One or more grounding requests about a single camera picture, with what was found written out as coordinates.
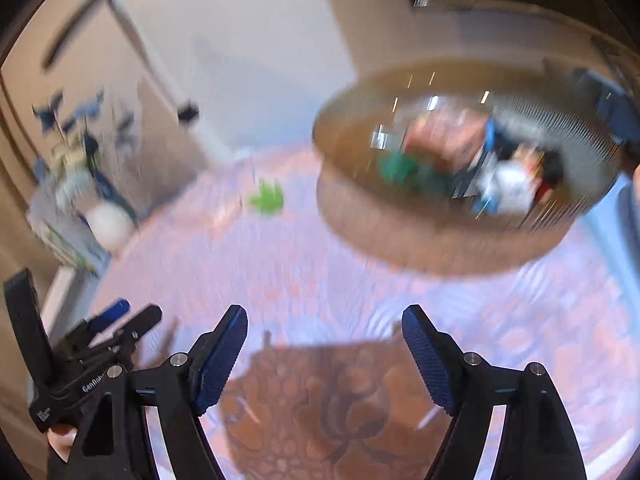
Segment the person left hand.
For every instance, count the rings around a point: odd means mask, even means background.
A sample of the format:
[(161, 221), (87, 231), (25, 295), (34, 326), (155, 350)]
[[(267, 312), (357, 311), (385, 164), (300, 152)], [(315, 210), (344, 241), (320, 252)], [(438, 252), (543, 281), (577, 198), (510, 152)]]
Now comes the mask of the person left hand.
[(54, 425), (47, 431), (47, 440), (58, 457), (67, 462), (74, 445), (78, 430), (73, 426)]

